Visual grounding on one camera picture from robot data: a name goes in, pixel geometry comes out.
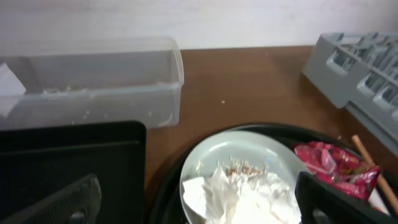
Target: gray plastic basket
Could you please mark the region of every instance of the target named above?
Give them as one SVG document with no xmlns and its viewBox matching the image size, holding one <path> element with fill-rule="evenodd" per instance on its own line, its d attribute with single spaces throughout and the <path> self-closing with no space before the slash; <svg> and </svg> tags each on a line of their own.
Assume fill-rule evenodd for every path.
<svg viewBox="0 0 398 224">
<path fill-rule="evenodd" d="M 303 74 L 398 154 L 398 34 L 322 34 Z"/>
</svg>

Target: white wall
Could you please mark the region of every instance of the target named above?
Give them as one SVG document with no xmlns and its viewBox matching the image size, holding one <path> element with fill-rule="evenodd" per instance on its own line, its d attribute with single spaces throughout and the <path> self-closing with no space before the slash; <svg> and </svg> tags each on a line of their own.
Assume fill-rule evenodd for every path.
<svg viewBox="0 0 398 224">
<path fill-rule="evenodd" d="M 183 49 L 314 44 L 398 32 L 398 0 L 0 0 L 0 44 L 167 35 Z"/>
</svg>

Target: red wrapper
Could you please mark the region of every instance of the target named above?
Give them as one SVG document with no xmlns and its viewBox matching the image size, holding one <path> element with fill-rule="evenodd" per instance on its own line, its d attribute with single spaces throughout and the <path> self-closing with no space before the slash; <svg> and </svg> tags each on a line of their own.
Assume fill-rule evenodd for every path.
<svg viewBox="0 0 398 224">
<path fill-rule="evenodd" d="M 377 184 L 380 167 L 340 147 L 309 142 L 296 146 L 295 153 L 319 179 L 348 195 L 367 200 Z"/>
</svg>

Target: plate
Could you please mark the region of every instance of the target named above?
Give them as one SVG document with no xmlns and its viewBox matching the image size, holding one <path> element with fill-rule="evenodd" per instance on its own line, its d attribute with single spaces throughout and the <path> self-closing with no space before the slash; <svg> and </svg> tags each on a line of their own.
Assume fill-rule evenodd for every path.
<svg viewBox="0 0 398 224">
<path fill-rule="evenodd" d="M 286 146 L 265 135 L 247 131 L 215 134 L 199 143 L 185 160 L 180 176 L 180 199 L 187 220 L 201 223 L 201 217 L 183 201 L 182 182 L 198 176 L 209 177 L 218 164 L 230 166 L 231 159 L 248 161 L 259 169 L 276 173 L 294 189 L 297 176 L 308 171 L 304 163 Z"/>
</svg>

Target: tabletop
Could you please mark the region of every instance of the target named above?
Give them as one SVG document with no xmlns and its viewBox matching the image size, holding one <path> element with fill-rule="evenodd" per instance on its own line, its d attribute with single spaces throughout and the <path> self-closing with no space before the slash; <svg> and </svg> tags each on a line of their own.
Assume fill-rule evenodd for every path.
<svg viewBox="0 0 398 224">
<path fill-rule="evenodd" d="M 312 48 L 183 50 L 180 121 L 147 132 L 146 212 L 168 169 L 192 144 L 237 124 L 292 124 L 347 144 L 358 134 L 375 162 L 397 173 L 398 158 L 301 74 Z"/>
</svg>

